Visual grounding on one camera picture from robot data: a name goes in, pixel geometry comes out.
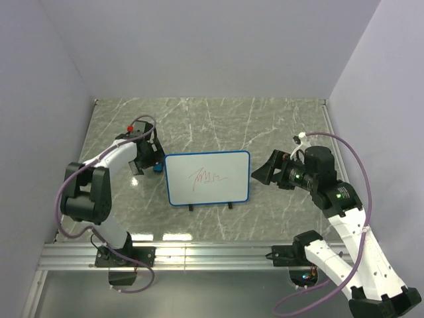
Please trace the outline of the blue framed whiteboard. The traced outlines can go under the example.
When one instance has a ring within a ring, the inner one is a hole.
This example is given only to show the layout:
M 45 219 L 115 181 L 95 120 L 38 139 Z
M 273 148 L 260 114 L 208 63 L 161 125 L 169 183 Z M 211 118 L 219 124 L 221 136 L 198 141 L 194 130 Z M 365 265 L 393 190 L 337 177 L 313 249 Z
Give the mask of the blue framed whiteboard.
M 164 168 L 174 207 L 249 200 L 251 155 L 246 150 L 168 154 Z

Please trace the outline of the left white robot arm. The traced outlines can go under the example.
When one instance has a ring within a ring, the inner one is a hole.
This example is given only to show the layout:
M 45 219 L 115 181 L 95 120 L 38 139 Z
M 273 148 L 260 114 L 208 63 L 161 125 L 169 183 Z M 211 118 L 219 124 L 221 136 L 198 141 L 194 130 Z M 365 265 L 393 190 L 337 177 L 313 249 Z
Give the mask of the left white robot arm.
M 139 117 L 100 154 L 82 163 L 70 163 L 56 196 L 55 218 L 60 222 L 59 214 L 63 214 L 75 222 L 85 223 L 86 227 L 73 235 L 61 225 L 59 231 L 69 239 L 76 239 L 91 230 L 112 249 L 112 261 L 118 266 L 129 265 L 134 258 L 133 241 L 129 232 L 111 216 L 111 179 L 126 165 L 135 176 L 143 175 L 149 168 L 160 173 L 164 159 L 156 123 Z

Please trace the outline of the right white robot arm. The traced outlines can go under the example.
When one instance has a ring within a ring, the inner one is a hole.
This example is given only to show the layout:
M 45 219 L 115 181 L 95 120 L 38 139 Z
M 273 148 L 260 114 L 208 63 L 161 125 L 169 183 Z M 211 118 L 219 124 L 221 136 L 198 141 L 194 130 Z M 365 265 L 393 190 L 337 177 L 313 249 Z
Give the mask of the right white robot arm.
M 407 286 L 388 262 L 366 225 L 358 194 L 338 179 L 335 158 L 327 147 L 307 148 L 303 161 L 274 150 L 251 176 L 265 185 L 275 183 L 280 189 L 299 187 L 309 192 L 355 264 L 349 266 L 316 231 L 294 238 L 293 259 L 301 265 L 316 265 L 341 287 L 353 317 L 401 317 L 421 302 L 418 290 Z

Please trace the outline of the right side aluminium rail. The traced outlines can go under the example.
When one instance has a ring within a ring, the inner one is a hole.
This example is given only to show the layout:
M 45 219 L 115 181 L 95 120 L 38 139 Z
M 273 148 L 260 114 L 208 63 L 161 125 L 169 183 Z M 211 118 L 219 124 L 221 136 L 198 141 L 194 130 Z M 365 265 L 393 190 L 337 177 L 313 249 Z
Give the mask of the right side aluminium rail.
M 329 112 L 328 112 L 328 108 L 327 108 L 327 100 L 326 99 L 320 99 L 319 104 L 321 106 L 328 131 L 329 131 L 330 134 L 334 134 L 335 132 L 334 132 L 333 125 L 332 125 L 332 122 L 331 122 L 331 119 L 330 119 L 330 116 L 329 116 Z M 330 139 L 331 139 L 331 144 L 333 145 L 333 148 L 334 148 L 334 151 L 335 151 L 335 160 L 336 160 L 338 167 L 339 167 L 341 179 L 344 182 L 349 183 L 350 181 L 349 181 L 348 174 L 347 174 L 347 171 L 346 171 L 346 168 L 345 168 L 345 164 L 343 162 L 343 157 L 342 157 L 341 150 L 340 150 L 340 147 L 339 147 L 339 141 L 337 139 L 333 138 L 333 137 L 331 137 Z

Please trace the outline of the aluminium rail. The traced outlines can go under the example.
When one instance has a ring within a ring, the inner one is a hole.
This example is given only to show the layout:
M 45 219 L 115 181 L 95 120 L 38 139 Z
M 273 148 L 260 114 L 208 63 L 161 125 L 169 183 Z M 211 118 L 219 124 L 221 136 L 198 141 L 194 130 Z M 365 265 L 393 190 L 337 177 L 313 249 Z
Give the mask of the aluminium rail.
M 329 116 L 329 112 L 328 112 L 328 108 L 327 108 L 327 100 L 326 99 L 320 99 L 319 104 L 321 106 L 328 131 L 329 131 L 330 134 L 334 134 L 335 132 L 334 132 L 333 125 L 332 125 L 332 122 L 331 122 L 331 119 L 330 119 L 330 116 Z M 339 167 L 341 179 L 344 182 L 349 183 L 350 181 L 349 181 L 348 174 L 347 174 L 347 171 L 346 171 L 346 168 L 345 168 L 345 164 L 343 162 L 343 157 L 342 157 L 341 150 L 340 150 L 340 147 L 339 147 L 339 141 L 337 139 L 333 138 L 333 137 L 331 137 L 330 139 L 331 139 L 331 144 L 333 145 L 333 148 L 334 148 L 334 151 L 335 151 L 335 160 L 336 160 L 338 167 Z
M 274 270 L 266 255 L 274 245 L 290 242 L 266 241 L 163 241 L 136 242 L 135 246 L 156 248 L 153 270 L 159 271 L 217 271 L 217 270 Z M 58 242 L 45 244 L 38 261 L 38 270 L 104 270 L 95 265 L 97 249 L 88 242 Z

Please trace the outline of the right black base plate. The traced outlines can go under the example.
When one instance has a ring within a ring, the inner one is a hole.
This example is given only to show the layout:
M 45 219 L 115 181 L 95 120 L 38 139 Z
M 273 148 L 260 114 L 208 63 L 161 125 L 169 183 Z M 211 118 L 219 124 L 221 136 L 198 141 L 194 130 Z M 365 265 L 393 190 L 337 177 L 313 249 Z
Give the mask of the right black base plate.
M 271 252 L 265 255 L 271 260 L 274 267 L 296 267 L 311 266 L 312 263 L 306 259 L 304 249 L 294 245 L 274 245 Z

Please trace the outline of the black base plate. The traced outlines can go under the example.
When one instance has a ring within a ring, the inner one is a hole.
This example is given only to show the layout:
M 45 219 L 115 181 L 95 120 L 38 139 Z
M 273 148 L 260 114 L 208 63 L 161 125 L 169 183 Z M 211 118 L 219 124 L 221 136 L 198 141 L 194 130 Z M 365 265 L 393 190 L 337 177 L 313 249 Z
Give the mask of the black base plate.
M 125 255 L 119 251 L 112 252 L 106 246 L 100 246 L 97 251 L 94 266 L 96 268 L 121 268 L 121 267 L 153 267 L 156 254 L 156 248 L 153 246 L 136 246 Z
M 271 260 L 274 267 L 296 267 L 311 266 L 312 263 L 306 259 L 304 249 L 294 245 L 274 245 L 271 252 L 265 255 Z

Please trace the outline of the aluminium front rail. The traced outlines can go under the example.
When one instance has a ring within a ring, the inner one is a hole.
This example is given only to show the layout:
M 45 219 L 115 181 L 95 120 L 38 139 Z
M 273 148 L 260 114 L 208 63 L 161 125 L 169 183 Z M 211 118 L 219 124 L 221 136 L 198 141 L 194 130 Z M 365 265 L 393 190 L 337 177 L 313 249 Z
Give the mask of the aluminium front rail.
M 266 255 L 274 245 L 290 242 L 266 241 L 163 241 L 136 242 L 135 246 L 156 248 L 153 270 L 159 271 L 217 271 L 217 270 L 274 270 Z M 88 242 L 58 242 L 45 244 L 38 261 L 38 270 L 104 270 L 95 265 L 97 249 Z

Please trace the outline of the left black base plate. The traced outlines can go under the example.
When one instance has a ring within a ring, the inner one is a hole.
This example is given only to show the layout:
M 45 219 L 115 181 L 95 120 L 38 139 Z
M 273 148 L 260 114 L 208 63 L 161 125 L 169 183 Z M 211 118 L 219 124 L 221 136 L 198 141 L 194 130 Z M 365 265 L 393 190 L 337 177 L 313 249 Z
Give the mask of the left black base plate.
M 119 251 L 112 252 L 106 246 L 100 246 L 97 251 L 94 266 L 96 268 L 121 268 L 121 267 L 153 267 L 156 254 L 156 248 L 153 246 L 136 246 L 125 255 Z

